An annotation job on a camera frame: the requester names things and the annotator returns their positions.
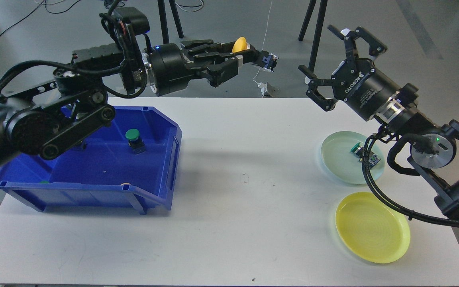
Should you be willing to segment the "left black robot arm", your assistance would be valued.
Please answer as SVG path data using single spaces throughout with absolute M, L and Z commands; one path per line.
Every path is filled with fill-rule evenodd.
M 193 80 L 212 87 L 237 76 L 244 64 L 273 71 L 277 56 L 260 51 L 244 37 L 220 43 L 212 39 L 151 45 L 150 25 L 135 7 L 115 0 L 101 25 L 113 43 L 75 50 L 71 61 L 30 60 L 11 67 L 0 79 L 0 167 L 20 154 L 53 160 L 80 144 L 116 116 L 109 95 L 133 99 L 151 87 L 156 96 L 184 90 Z M 45 91 L 58 89 L 60 98 L 46 105 L 33 101 L 39 86 L 4 96 L 12 80 L 33 67 L 53 67 Z

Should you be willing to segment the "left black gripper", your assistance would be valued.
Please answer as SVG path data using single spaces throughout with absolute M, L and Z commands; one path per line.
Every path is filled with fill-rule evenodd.
M 200 39 L 182 41 L 181 49 L 173 43 L 152 47 L 148 52 L 149 86 L 156 96 L 184 90 L 193 79 L 204 78 L 211 87 L 219 87 L 238 74 L 239 61 L 231 60 L 234 42 Z

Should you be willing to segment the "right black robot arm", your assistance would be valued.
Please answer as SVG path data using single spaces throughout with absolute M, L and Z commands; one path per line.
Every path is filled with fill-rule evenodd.
M 459 180 L 448 184 L 435 169 L 445 167 L 457 154 L 459 122 L 437 126 L 417 108 L 417 87 L 403 87 L 379 71 L 372 59 L 360 58 L 355 41 L 362 38 L 369 44 L 369 55 L 377 57 L 387 47 L 365 28 L 339 31 L 328 29 L 345 44 L 346 59 L 330 79 L 320 79 L 308 67 L 299 66 L 308 78 L 306 95 L 324 111 L 334 109 L 338 100 L 345 102 L 363 120 L 375 119 L 381 126 L 369 136 L 361 150 L 362 171 L 372 193 L 387 207 L 426 223 L 459 228 Z M 388 198 L 371 176 L 369 158 L 374 143 L 395 141 L 387 156 L 388 165 L 399 174 L 421 176 L 436 191 L 435 203 L 444 218 L 410 210 Z

